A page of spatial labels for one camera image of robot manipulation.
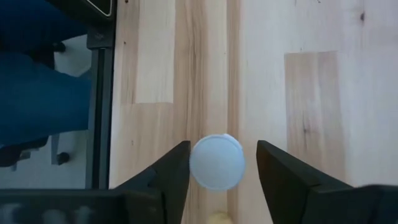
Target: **wood grain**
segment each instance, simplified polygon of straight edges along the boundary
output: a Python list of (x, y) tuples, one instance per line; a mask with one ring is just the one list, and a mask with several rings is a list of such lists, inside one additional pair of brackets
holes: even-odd
[(216, 133), (243, 145), (245, 175), (227, 192), (191, 179), (182, 223), (272, 223), (259, 139), (355, 186), (398, 184), (395, 0), (118, 3), (110, 186)]

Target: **floor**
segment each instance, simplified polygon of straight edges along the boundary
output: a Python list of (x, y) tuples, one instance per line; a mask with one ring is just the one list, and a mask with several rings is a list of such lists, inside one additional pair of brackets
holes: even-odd
[(183, 223), (272, 223), (263, 139), (351, 185), (398, 184), (396, 0), (119, 0), (110, 186), (182, 140), (229, 133), (246, 173), (193, 179)]
[[(91, 67), (91, 51), (86, 36), (66, 40), (65, 53), (55, 53), (58, 71), (79, 76)], [(15, 171), (0, 168), (0, 189), (84, 189), (86, 169), (86, 131), (60, 135), (59, 152), (69, 152), (72, 160), (61, 166), (51, 165), (51, 139), (46, 146), (31, 153), (31, 158), (17, 163)]]

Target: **person's leg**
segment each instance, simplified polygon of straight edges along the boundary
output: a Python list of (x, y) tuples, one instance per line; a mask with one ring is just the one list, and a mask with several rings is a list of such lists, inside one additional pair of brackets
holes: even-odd
[(0, 52), (0, 144), (88, 128), (90, 81)]
[(45, 0), (0, 0), (3, 50), (26, 52), (83, 35), (87, 28)]

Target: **yellow object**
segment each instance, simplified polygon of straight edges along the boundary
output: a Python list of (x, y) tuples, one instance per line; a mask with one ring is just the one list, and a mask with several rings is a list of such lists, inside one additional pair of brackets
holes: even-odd
[(207, 224), (233, 224), (226, 212), (216, 212), (209, 216)]

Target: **wooden table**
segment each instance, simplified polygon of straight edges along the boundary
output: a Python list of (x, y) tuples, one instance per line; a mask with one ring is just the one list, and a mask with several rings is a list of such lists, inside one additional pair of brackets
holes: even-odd
[(174, 145), (230, 133), (244, 179), (191, 181), (183, 223), (216, 210), (272, 223), (256, 166), (269, 141), (352, 185), (398, 184), (398, 1), (119, 0), (110, 186)]

